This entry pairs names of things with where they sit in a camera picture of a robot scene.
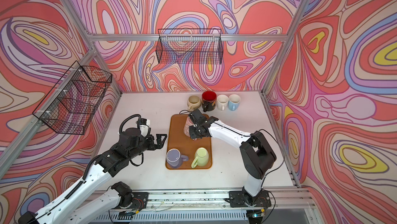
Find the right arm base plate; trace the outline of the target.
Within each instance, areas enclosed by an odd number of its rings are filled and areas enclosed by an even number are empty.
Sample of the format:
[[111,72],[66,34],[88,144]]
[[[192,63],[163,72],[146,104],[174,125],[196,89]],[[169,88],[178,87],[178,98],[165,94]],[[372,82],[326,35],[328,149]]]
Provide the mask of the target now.
[[244,190],[228,192],[228,198],[224,200],[231,207],[261,207],[267,209],[272,206],[269,191],[262,189],[256,196],[251,196]]

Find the black patterned mug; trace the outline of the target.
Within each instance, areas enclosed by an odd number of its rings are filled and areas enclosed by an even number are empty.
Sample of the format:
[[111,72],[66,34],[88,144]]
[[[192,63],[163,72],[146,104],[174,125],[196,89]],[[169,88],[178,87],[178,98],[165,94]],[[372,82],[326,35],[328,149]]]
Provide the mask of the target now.
[[216,108],[217,94],[213,91],[205,91],[202,94],[202,108],[204,112],[213,111]]

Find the beige speckled mug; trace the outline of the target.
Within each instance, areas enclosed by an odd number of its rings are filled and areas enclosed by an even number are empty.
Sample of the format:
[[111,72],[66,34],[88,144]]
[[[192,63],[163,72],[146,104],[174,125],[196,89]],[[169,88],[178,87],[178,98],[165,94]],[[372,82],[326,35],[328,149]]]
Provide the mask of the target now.
[[188,106],[188,111],[194,111],[198,109],[202,104],[201,98],[196,95],[192,95],[188,98],[187,101],[187,106]]

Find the brown wooden tray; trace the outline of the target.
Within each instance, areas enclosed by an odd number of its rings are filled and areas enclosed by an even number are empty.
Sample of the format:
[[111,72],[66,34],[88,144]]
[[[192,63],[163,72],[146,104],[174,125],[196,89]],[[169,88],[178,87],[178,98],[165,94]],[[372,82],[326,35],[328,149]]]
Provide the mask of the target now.
[[[188,119],[187,114],[175,114],[171,117],[169,135],[167,138],[167,151],[171,149],[178,149],[182,155],[186,155],[189,159],[182,162],[178,168],[172,168],[168,162],[165,162],[165,167],[168,170],[207,170],[213,165],[212,158],[212,140],[211,138],[202,138],[193,140],[184,133],[185,123]],[[205,148],[209,154],[209,161],[205,166],[196,166],[191,168],[194,161],[194,156],[199,148]]]

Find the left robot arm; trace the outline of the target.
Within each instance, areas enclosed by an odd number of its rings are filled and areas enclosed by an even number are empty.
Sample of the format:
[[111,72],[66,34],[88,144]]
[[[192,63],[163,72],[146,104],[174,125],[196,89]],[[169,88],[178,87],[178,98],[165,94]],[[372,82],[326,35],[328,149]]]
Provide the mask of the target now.
[[143,136],[138,128],[125,130],[120,134],[118,143],[88,163],[77,182],[38,211],[27,211],[21,215],[18,223],[88,224],[116,207],[136,214],[146,207],[146,203],[143,196],[134,196],[132,189],[123,182],[115,183],[91,203],[84,204],[84,201],[126,168],[133,158],[142,156],[145,151],[162,149],[166,139],[166,134]]

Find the white mug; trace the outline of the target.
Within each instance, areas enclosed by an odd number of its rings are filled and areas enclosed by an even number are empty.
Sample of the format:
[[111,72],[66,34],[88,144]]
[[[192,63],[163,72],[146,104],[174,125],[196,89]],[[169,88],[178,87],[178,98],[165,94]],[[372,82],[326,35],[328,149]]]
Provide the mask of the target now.
[[221,94],[217,96],[216,107],[220,111],[225,111],[228,108],[229,97]]

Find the light blue mug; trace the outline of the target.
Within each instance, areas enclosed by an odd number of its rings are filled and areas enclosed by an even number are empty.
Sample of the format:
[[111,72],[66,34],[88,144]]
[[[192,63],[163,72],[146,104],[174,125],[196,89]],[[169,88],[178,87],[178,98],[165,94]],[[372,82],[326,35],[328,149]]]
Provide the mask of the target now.
[[237,94],[232,94],[228,97],[228,109],[230,111],[235,111],[238,109],[241,102],[241,97]]

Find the light green mug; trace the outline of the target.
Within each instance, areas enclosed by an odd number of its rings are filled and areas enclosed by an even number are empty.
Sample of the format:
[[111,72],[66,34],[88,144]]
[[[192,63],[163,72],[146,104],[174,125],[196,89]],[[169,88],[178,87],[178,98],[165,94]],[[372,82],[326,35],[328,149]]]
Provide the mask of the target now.
[[200,147],[196,150],[194,160],[191,164],[191,168],[204,167],[209,162],[209,151],[204,147]]

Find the pink mug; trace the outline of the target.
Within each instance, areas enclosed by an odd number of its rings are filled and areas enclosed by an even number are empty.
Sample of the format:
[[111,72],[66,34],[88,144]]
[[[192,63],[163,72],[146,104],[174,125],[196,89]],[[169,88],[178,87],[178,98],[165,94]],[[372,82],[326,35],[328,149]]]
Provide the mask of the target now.
[[194,125],[194,123],[193,123],[193,121],[191,120],[191,118],[190,117],[187,117],[186,118],[186,122],[185,122],[185,125],[184,125],[184,130],[183,130],[183,132],[184,132],[184,134],[187,136],[187,137],[191,137],[190,136],[190,126],[193,126]]

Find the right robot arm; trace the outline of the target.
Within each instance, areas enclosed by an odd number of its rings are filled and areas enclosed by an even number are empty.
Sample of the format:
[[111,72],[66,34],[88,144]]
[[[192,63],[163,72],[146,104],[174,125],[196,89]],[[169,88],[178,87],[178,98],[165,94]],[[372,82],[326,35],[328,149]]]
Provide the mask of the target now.
[[242,192],[252,199],[259,196],[265,174],[277,160],[265,136],[260,131],[254,133],[240,131],[216,117],[204,116],[198,109],[190,112],[188,118],[193,122],[189,126],[190,138],[216,138],[240,150],[244,167],[248,172]]

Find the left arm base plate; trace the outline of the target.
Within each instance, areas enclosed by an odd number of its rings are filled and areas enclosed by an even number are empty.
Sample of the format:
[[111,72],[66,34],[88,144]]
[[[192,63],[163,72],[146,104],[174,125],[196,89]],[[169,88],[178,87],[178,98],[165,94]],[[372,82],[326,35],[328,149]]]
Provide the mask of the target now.
[[118,194],[119,203],[112,208],[142,210],[147,206],[148,192]]

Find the purple mug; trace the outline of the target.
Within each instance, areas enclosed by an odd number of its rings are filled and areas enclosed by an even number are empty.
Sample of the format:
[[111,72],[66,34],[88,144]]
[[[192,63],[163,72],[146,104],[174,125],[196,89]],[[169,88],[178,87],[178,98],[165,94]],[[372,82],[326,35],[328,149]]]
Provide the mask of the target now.
[[166,154],[166,162],[173,169],[179,168],[188,160],[189,157],[187,155],[183,155],[178,149],[170,149]]

